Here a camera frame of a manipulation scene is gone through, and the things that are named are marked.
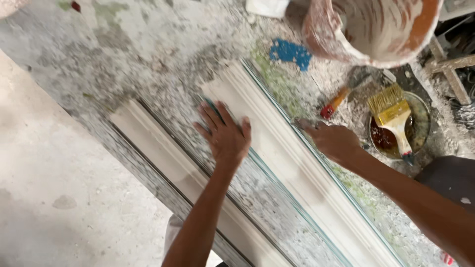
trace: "person's left hand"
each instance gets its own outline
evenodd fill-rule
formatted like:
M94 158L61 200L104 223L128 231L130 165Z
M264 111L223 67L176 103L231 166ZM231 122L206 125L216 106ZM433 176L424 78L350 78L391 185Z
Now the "person's left hand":
M232 164L232 167L238 167L247 156L251 146L249 118L247 116L243 118L241 131L226 110L224 103L218 101L216 108L224 122L206 102L203 102L198 110L211 132L199 123L193 123L193 126L208 141L217 166Z

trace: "dirty work surface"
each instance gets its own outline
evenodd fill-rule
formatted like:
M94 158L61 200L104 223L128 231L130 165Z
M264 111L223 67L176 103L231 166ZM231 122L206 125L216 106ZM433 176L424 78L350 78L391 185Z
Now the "dirty work surface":
M302 73L293 62L271 62L272 39L298 44L298 30L286 20L247 14L243 2L233 0L92 1L81 4L81 13L54 1L37 0L2 21L0 35L0 48L6 54L30 71L50 96L182 217L188 204L111 128L107 117L113 110L129 98L145 99L202 164L212 168L209 149L191 123L199 120L195 110L199 84L212 80L226 61L253 59L286 111L309 118L336 94L351 68L313 57L308 72ZM436 89L430 92L432 99L443 95ZM333 122L358 133L360 118L368 113L358 103L358 98L343 103ZM457 128L441 102L432 105L440 112L436 121L441 125L434 134L453 140L436 147L441 154L455 153L455 140L461 140L453 137ZM394 162L387 164L415 172ZM336 165L333 170L409 266L444 265L440 250L392 201L361 178ZM251 162L244 162L229 195L297 266L341 266ZM216 252L222 258L228 253Z

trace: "plaster debris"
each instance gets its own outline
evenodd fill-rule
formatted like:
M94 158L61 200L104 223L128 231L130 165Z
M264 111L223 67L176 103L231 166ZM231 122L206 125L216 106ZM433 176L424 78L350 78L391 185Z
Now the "plaster debris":
M468 198L462 198L462 199L460 200L460 202L462 202L463 204L472 204L472 203L470 202L470 199L468 199Z

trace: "blue paint stain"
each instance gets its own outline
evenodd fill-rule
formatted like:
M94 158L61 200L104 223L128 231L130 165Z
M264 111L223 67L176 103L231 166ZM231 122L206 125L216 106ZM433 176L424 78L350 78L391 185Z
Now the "blue paint stain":
M272 40L272 47L269 51L270 60L282 60L286 62L293 62L300 67L301 71L307 71L308 64L312 55L303 46L291 43L280 38Z

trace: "paint brush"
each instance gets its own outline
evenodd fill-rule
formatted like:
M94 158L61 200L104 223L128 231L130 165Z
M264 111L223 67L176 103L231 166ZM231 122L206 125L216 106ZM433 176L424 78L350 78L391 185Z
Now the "paint brush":
M368 106L378 127L390 130L396 137L402 159L407 164L414 165L414 153L404 133L411 109L399 84L394 83L381 93L370 97Z

